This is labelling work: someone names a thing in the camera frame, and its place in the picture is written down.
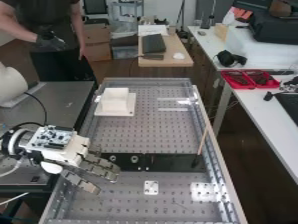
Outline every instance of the human hand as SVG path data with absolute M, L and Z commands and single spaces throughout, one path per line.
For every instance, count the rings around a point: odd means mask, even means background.
M 86 57 L 86 47 L 81 46 L 79 47 L 79 55 L 78 55 L 78 60 L 81 61 L 81 58 Z
M 35 44 L 41 47 L 50 47 L 57 51 L 62 51 L 66 48 L 66 43 L 62 39 L 53 35 L 53 32 L 37 35 Z

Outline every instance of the keyboard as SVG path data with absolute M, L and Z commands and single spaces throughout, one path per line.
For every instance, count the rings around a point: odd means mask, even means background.
M 278 93 L 275 98 L 298 126 L 298 94 Z
M 161 34 L 142 37 L 142 54 L 163 53 L 165 51 L 165 41 Z

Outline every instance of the wooden stick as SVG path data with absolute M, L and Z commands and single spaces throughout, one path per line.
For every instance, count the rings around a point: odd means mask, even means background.
M 204 131 L 203 131 L 203 134 L 202 134 L 202 139 L 200 139 L 200 142 L 199 142 L 198 154 L 196 155 L 202 154 L 202 146 L 203 146 L 203 143 L 204 143 L 206 136 L 207 136 L 207 127 L 204 127 Z

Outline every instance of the red tray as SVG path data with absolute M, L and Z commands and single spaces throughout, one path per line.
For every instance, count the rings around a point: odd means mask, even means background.
M 220 72 L 220 75 L 232 89 L 254 89 L 255 83 L 248 76 L 236 70 L 226 70 Z
M 244 74 L 254 81 L 255 87 L 260 89 L 275 89 L 279 88 L 279 82 L 272 78 L 272 76 L 260 70 L 247 70 Z

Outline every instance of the robotic hand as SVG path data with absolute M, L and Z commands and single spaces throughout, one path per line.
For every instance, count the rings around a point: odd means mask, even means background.
M 27 158 L 47 173 L 61 174 L 71 184 L 89 193 L 98 195 L 101 189 L 81 175 L 97 176 L 111 183 L 117 182 L 119 167 L 99 158 L 98 152 L 89 150 L 89 139 L 78 136 L 73 129 L 49 125 L 31 132 L 17 127 L 4 134 L 0 144 L 0 152 L 4 155 L 17 161 Z

